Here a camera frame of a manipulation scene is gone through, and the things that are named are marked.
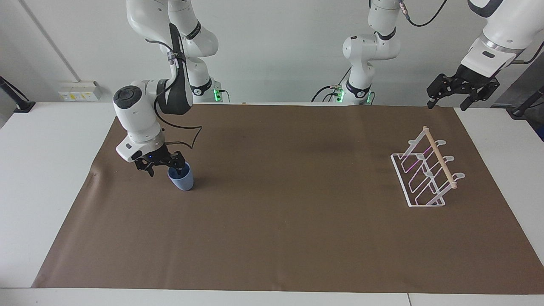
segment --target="light blue plastic cup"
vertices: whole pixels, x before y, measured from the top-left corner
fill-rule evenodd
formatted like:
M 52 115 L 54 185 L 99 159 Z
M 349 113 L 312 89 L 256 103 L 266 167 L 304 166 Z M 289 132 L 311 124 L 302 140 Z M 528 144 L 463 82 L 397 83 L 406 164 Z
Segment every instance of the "light blue plastic cup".
M 168 178 L 176 185 L 177 188 L 183 191 L 189 191 L 195 183 L 193 178 L 193 170 L 191 166 L 186 162 L 185 167 L 178 174 L 175 168 L 168 168 Z

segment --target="white rack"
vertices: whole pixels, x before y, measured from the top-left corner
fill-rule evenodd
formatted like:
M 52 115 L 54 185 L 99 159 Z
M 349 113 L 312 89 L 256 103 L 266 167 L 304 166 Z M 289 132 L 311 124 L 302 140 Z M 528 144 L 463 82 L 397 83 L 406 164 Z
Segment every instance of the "white rack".
M 426 137 L 429 141 L 429 147 L 422 153 L 413 152 L 417 145 Z M 391 155 L 391 161 L 397 172 L 397 176 L 400 181 L 400 185 L 403 188 L 404 196 L 409 207 L 439 207 L 444 206 L 444 195 L 451 189 L 457 189 L 457 180 L 465 177 L 464 173 L 452 173 L 449 171 L 447 163 L 455 160 L 453 156 L 442 156 L 438 147 L 445 145 L 444 140 L 434 140 L 429 128 L 424 126 L 419 136 L 408 141 L 410 145 L 404 153 L 397 153 Z M 435 156 L 437 162 L 433 165 L 429 165 L 431 156 Z M 407 162 L 407 160 L 414 156 L 415 162 Z M 401 169 L 404 174 L 410 177 L 407 183 L 404 182 L 401 175 Z M 445 182 L 437 182 L 439 174 L 444 173 L 446 176 Z M 431 193 L 434 195 L 427 203 L 420 203 L 419 199 L 424 194 Z

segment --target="wooden handle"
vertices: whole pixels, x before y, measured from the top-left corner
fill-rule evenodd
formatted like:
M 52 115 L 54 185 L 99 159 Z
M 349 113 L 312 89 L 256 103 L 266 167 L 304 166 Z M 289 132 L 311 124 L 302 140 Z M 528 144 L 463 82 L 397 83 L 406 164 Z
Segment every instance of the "wooden handle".
M 452 186 L 453 189 L 457 189 L 457 182 L 455 182 L 455 180 L 453 179 L 452 173 L 449 171 L 449 168 L 446 165 L 446 162 L 444 161 L 444 157 L 442 157 L 442 154 L 438 150 L 438 147 L 436 146 L 435 140 L 433 139 L 431 132 L 429 131 L 429 128 L 424 126 L 423 131 L 425 131 L 425 135 L 427 136 L 427 139 L 429 140 L 429 143 L 431 144 L 432 150 L 435 152 L 435 155 L 438 158 L 438 162 L 440 163 L 440 166 L 442 167 L 442 169 L 444 169 L 444 173 L 450 185 Z

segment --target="white robotic arm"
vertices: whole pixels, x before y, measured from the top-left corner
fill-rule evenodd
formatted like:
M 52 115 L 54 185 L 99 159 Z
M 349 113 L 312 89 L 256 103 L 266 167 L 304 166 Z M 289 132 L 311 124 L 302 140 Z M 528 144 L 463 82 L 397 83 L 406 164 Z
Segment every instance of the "white robotic arm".
M 138 34 L 159 44 L 168 55 L 172 76 L 159 81 L 136 81 L 115 93 L 115 112 L 127 130 L 127 137 L 116 150 L 125 161 L 135 162 L 138 170 L 151 176 L 155 165 L 180 170 L 185 160 L 180 152 L 168 152 L 156 109 L 183 115 L 196 96 L 203 97 L 211 91 L 216 100 L 213 79 L 198 57 L 214 55 L 217 38 L 196 19 L 190 0 L 127 0 L 127 17 Z
M 487 100 L 499 87 L 495 76 L 510 65 L 544 29 L 544 1 L 468 0 L 470 9 L 487 19 L 482 34 L 470 47 L 456 74 L 438 75 L 427 88 L 428 107 L 453 94 L 469 94 L 461 104 Z
M 395 23 L 399 11 L 398 0 L 372 0 L 368 24 L 375 30 L 374 34 L 352 36 L 345 40 L 342 51 L 351 62 L 351 73 L 342 83 L 342 102 L 361 104 L 365 101 L 374 77 L 374 67 L 369 61 L 398 56 L 400 41 L 395 36 Z

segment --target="brown table cover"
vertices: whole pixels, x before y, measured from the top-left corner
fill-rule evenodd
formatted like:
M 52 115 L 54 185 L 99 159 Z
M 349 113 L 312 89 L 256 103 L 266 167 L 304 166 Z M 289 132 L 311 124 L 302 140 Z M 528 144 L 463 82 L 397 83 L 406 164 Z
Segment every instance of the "brown table cover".
M 124 162 L 115 120 L 33 287 L 544 293 L 453 109 L 197 105 L 167 118 L 204 126 L 180 147 L 194 189 Z M 423 125 L 467 175 L 444 207 L 409 208 L 390 160 Z M 167 141 L 193 135 L 166 128 Z

